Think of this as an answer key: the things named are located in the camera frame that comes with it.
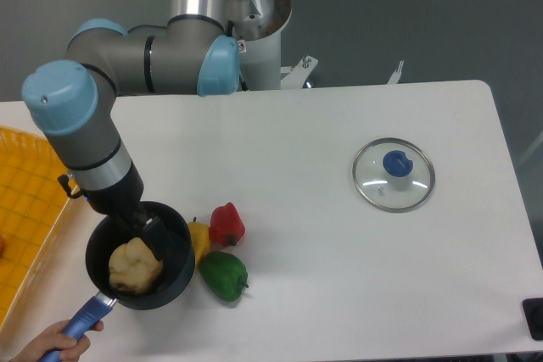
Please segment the person's hand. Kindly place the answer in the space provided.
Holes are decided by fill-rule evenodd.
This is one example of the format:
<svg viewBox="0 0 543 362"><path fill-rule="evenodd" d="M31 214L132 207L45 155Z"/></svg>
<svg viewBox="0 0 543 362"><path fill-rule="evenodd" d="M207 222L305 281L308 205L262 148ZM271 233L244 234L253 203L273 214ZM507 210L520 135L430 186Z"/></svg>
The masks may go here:
<svg viewBox="0 0 543 362"><path fill-rule="evenodd" d="M75 340L63 333L69 320L61 320L45 328L40 334L30 340L10 361L38 361L46 352L59 350L61 361L78 361L91 347L87 335Z"/></svg>

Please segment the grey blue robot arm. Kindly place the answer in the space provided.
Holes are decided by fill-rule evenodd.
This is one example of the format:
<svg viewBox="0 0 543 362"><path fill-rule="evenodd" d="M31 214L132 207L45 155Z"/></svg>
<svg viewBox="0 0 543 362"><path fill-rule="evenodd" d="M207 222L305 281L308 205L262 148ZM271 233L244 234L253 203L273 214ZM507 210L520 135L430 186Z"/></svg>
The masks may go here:
<svg viewBox="0 0 543 362"><path fill-rule="evenodd" d="M138 37L92 19L63 59L39 67L22 98L67 171L59 183L123 221L162 259L171 239L141 202L143 182L111 118L121 94L227 95L244 87L227 0L172 0L162 37Z"/></svg>

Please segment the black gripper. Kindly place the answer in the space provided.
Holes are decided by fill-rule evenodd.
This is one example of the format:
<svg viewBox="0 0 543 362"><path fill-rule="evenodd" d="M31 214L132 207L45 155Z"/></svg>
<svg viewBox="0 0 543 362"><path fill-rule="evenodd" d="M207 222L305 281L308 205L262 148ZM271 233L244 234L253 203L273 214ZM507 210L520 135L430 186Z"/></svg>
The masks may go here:
<svg viewBox="0 0 543 362"><path fill-rule="evenodd" d="M135 164L131 164L127 173L109 187L80 189L95 211L113 217L112 223L117 231L127 236L137 235L157 260L165 258L170 237L163 220L141 205L143 181Z"/></svg>

